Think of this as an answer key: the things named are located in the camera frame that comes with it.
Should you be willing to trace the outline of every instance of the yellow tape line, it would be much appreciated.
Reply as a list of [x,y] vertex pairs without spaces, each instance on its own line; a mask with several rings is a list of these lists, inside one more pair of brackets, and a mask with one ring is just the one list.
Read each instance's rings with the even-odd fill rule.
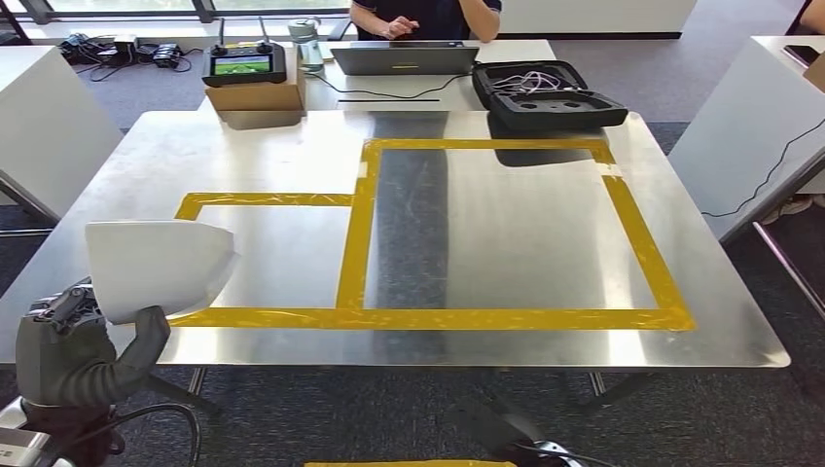
[[381,154],[388,149],[584,149],[596,163],[616,167],[598,139],[374,139],[362,151],[354,195],[192,193],[176,218],[195,220],[205,205],[351,206],[336,308],[215,307],[170,320],[172,326],[376,330],[603,330],[686,331],[695,323],[662,254],[618,170],[602,175],[658,309],[363,309]]
[[361,152],[361,166],[365,176],[355,183],[349,230],[343,248],[341,277],[338,286],[337,308],[364,307],[364,288],[367,282],[367,263],[370,255],[370,237],[373,232],[373,210],[376,202],[381,146],[367,141]]
[[304,467],[514,467],[487,460],[403,460],[398,462],[308,462]]
[[663,309],[207,308],[169,320],[191,328],[373,329],[381,331],[684,330]]

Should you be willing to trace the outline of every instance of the cardboard box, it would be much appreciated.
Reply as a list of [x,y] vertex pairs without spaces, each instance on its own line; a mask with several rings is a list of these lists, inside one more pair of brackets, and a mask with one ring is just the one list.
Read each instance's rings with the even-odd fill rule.
[[206,87],[206,96],[218,112],[304,110],[305,80],[295,48],[286,50],[287,79],[283,83],[255,83]]
[[803,74],[814,86],[819,90],[825,92],[825,54],[810,65],[805,74]]

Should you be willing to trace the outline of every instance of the metal tabletop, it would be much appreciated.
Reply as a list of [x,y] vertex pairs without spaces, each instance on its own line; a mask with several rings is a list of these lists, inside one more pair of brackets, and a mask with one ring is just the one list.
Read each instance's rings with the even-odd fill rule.
[[[519,134],[486,112],[309,112],[235,130],[144,114],[0,299],[0,363],[19,317],[88,273],[92,220],[170,219],[192,192],[352,194],[370,138],[602,138],[683,296],[694,331],[173,328],[163,364],[780,368],[790,358],[647,126]],[[365,307],[649,308],[655,300],[600,168],[581,150],[391,150],[381,159]],[[206,206],[242,255],[215,306],[335,304],[349,210]],[[112,327],[123,348],[133,329]]]

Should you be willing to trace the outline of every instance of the white curved object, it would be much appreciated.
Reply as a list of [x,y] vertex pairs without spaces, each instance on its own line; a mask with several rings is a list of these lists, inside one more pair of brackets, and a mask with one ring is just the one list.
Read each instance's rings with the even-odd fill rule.
[[147,306],[166,315],[209,306],[237,257],[231,232],[190,221],[90,223],[86,242],[94,295],[114,324]]

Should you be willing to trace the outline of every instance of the water bottle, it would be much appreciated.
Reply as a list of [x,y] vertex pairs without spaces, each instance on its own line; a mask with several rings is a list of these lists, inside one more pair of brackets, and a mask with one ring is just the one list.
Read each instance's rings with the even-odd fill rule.
[[316,73],[324,69],[324,56],[318,45],[320,18],[299,18],[289,21],[289,35],[301,55],[302,69]]

